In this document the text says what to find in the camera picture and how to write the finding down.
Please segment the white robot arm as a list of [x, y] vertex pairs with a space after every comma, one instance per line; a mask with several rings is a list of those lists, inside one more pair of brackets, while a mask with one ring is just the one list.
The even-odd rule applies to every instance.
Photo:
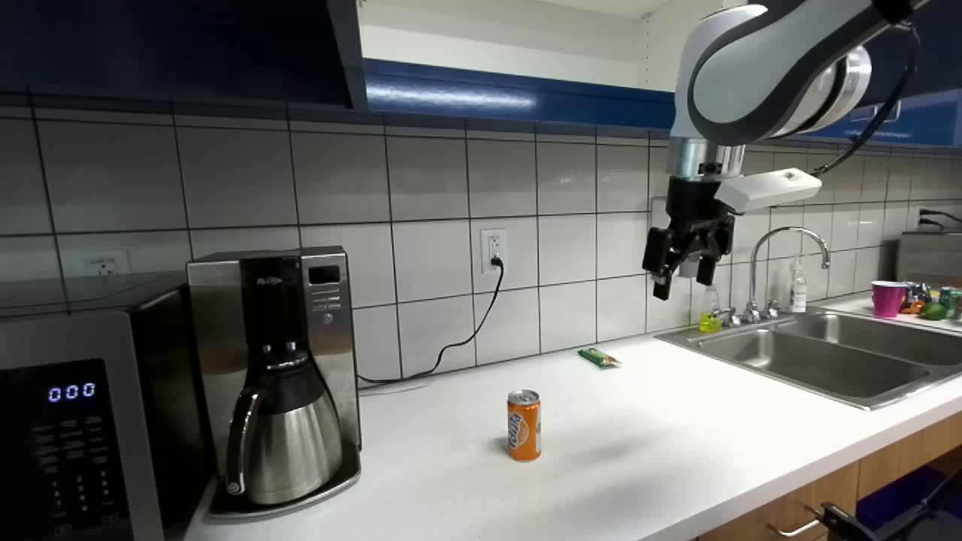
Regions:
[[866, 47], [906, 29], [928, 0], [799, 0], [787, 8], [743, 4], [705, 16], [684, 42], [673, 94], [666, 225], [648, 229], [644, 271], [669, 297], [673, 274], [694, 265], [708, 285], [732, 248], [732, 219], [805, 202], [821, 171], [743, 171], [749, 146], [819, 133], [870, 91]]

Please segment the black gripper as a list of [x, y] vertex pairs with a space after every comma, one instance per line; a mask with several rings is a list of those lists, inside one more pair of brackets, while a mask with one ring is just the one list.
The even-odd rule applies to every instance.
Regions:
[[669, 301], [669, 274], [694, 258], [696, 283], [711, 285], [715, 265], [732, 248], [732, 213], [715, 198], [719, 180], [683, 180], [666, 186], [666, 229], [645, 234], [644, 268], [654, 277], [652, 296]]

